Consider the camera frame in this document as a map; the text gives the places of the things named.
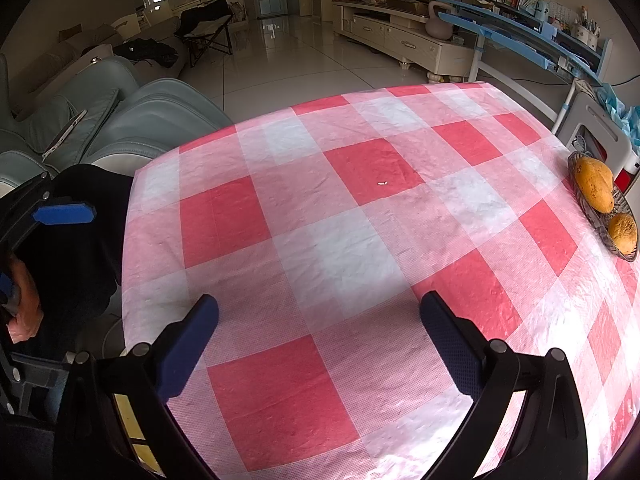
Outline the person's left hand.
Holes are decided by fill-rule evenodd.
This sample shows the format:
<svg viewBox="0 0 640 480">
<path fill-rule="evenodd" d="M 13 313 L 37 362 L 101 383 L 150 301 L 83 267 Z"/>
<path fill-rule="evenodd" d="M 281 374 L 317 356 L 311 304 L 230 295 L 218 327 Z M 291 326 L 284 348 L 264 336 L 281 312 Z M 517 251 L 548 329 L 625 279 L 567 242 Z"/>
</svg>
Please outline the person's left hand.
<svg viewBox="0 0 640 480">
<path fill-rule="evenodd" d="M 21 289 L 20 302 L 17 304 L 17 314 L 8 324 L 9 335 L 14 344 L 35 337 L 43 320 L 40 309 L 39 295 L 32 276 L 25 263 L 12 257 L 10 269 L 14 284 Z"/>
</svg>

